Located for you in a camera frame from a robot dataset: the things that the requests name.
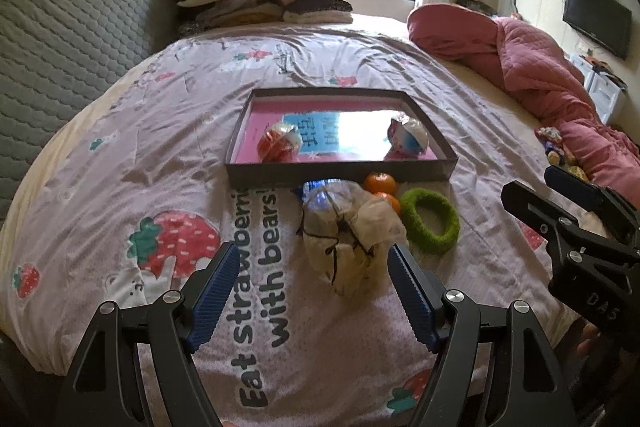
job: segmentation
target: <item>quilted mattress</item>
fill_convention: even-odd
[[[49,139],[175,40],[173,0],[0,0],[0,226]]]

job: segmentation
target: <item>television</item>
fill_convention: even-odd
[[[626,59],[632,15],[617,0],[565,0],[562,20],[616,57]]]

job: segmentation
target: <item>green fuzzy ring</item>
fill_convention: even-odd
[[[424,206],[433,211],[444,223],[444,233],[435,235],[429,230],[416,209]],[[453,205],[442,194],[412,188],[400,198],[402,222],[406,228],[406,237],[415,243],[427,255],[443,255],[458,241],[460,235],[460,218]]]

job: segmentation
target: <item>white cabinet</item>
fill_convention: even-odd
[[[580,55],[572,55],[571,63],[584,75],[584,89],[593,100],[602,123],[612,123],[625,105],[625,91],[604,74],[593,71],[590,63]]]

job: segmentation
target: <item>pink pillow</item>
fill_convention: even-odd
[[[409,39],[420,49],[459,61],[504,89],[498,26],[489,17],[455,4],[425,4],[409,15],[407,26]]]

